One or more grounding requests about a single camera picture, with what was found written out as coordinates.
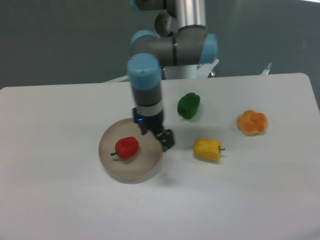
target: bell pepper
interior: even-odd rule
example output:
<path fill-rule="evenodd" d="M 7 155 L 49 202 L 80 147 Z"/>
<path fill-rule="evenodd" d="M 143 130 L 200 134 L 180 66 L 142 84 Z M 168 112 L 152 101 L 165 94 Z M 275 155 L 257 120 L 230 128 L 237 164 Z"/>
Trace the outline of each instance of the bell pepper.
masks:
<path fill-rule="evenodd" d="M 189 92 L 179 100 L 177 111 L 183 118 L 191 119 L 196 114 L 199 104 L 200 96 Z"/>
<path fill-rule="evenodd" d="M 115 143 L 115 152 L 111 156 L 119 155 L 121 159 L 129 159 L 133 157 L 139 150 L 139 142 L 133 136 L 128 136 L 118 140 Z"/>
<path fill-rule="evenodd" d="M 193 152 L 199 158 L 204 158 L 212 161 L 220 159 L 220 151 L 225 150 L 222 148 L 218 140 L 213 139 L 198 139 L 194 142 Z"/>

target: metal pipe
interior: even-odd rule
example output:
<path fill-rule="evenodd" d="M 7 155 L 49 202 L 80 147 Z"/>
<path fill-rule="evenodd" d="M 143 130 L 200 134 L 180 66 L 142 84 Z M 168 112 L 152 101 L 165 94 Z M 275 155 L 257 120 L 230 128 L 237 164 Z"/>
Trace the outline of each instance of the metal pipe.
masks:
<path fill-rule="evenodd" d="M 207 26 L 205 0 L 176 0 L 178 28 Z"/>

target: green bell pepper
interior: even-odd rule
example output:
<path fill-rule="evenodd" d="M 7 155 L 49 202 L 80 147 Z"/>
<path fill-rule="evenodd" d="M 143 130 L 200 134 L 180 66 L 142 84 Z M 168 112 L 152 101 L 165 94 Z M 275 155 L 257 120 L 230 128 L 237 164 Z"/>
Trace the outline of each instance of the green bell pepper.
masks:
<path fill-rule="evenodd" d="M 177 111 L 185 119 L 191 119 L 197 112 L 200 104 L 200 96 L 189 92 L 178 102 Z"/>

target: red bell pepper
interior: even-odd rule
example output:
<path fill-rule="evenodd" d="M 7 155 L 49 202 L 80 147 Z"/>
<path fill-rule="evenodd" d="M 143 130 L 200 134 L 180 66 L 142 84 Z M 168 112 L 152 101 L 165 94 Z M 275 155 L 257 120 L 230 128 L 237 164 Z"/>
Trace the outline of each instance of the red bell pepper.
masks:
<path fill-rule="evenodd" d="M 139 142 L 133 136 L 128 136 L 118 140 L 115 144 L 115 152 L 111 156 L 119 155 L 121 159 L 129 159 L 139 150 Z"/>

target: blue joint cap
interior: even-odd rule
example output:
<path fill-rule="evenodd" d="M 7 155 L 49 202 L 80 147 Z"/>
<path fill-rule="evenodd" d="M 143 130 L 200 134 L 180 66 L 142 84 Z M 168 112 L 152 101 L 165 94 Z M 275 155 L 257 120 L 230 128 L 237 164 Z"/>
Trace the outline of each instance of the blue joint cap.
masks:
<path fill-rule="evenodd" d="M 135 12 L 142 12 L 136 5 L 135 1 L 134 0 L 129 0 L 129 3 L 131 5 L 131 8 L 133 11 Z"/>
<path fill-rule="evenodd" d="M 135 43 L 135 41 L 138 39 L 138 38 L 141 38 L 143 36 L 153 36 L 153 37 L 156 37 L 157 38 L 157 35 L 152 32 L 152 31 L 149 31 L 149 30 L 140 30 L 140 31 L 137 31 L 131 38 L 131 43 L 130 43 L 130 48 L 131 46 Z"/>
<path fill-rule="evenodd" d="M 217 57 L 218 57 L 217 37 L 213 33 L 208 33 L 204 41 L 203 49 L 199 59 L 199 64 L 212 64 Z"/>
<path fill-rule="evenodd" d="M 149 90 L 161 80 L 161 69 L 158 59 L 150 53 L 134 55 L 126 65 L 132 87 L 138 90 Z"/>

